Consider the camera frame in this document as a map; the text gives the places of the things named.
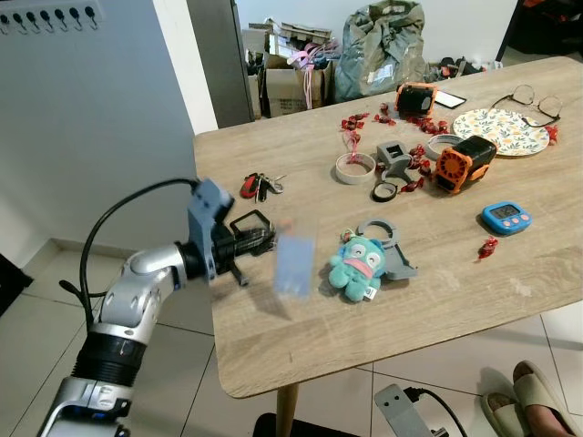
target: table leg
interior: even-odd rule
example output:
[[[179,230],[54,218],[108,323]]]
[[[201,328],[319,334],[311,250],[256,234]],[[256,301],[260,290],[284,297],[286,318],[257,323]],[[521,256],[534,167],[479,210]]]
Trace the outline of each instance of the table leg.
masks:
[[[298,401],[300,384],[286,385],[277,390],[277,416],[275,419],[275,436],[290,437],[292,432],[295,403]]]

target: slipper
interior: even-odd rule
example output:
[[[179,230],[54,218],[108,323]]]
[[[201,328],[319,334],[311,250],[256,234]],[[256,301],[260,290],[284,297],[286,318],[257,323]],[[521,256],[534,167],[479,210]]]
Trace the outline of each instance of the slipper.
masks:
[[[492,409],[490,400],[504,400],[509,402],[500,408]],[[526,437],[532,435],[520,404],[504,394],[488,393],[482,397],[482,410],[485,417],[500,437]]]
[[[567,425],[570,433],[577,437],[583,437],[583,432],[581,432],[577,424],[573,421],[567,408],[565,408],[563,402],[553,391],[543,372],[530,361],[521,361],[521,363],[525,364],[532,371],[532,373],[520,377],[514,383],[514,392],[522,408],[524,409],[529,405],[542,405],[543,407],[547,407],[558,413],[560,420],[563,425]]]

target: floral plate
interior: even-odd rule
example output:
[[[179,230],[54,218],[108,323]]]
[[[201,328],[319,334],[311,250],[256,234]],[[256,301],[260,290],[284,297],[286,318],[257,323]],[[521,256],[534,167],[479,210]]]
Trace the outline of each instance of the floral plate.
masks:
[[[544,150],[548,132],[543,127],[530,127],[522,115],[505,109],[475,109],[455,119],[456,135],[466,139],[478,135],[498,145],[498,155],[523,157]],[[528,121],[535,125],[532,118]]]

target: blue plush toy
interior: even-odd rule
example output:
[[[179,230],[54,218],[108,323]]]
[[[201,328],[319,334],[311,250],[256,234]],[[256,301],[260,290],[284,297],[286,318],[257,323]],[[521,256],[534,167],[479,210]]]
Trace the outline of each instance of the blue plush toy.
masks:
[[[354,234],[330,258],[332,271],[328,280],[336,289],[345,288],[344,294],[354,302],[363,300],[369,287],[381,286],[381,276],[385,273],[384,250],[377,239],[366,239]]]

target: plastic bag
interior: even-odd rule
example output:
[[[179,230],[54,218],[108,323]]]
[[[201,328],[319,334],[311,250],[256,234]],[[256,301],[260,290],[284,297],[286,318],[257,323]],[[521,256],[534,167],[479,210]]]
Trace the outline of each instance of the plastic bag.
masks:
[[[403,82],[423,82],[423,27],[423,8],[409,0],[385,0],[350,15],[335,73],[336,101],[394,91]]]

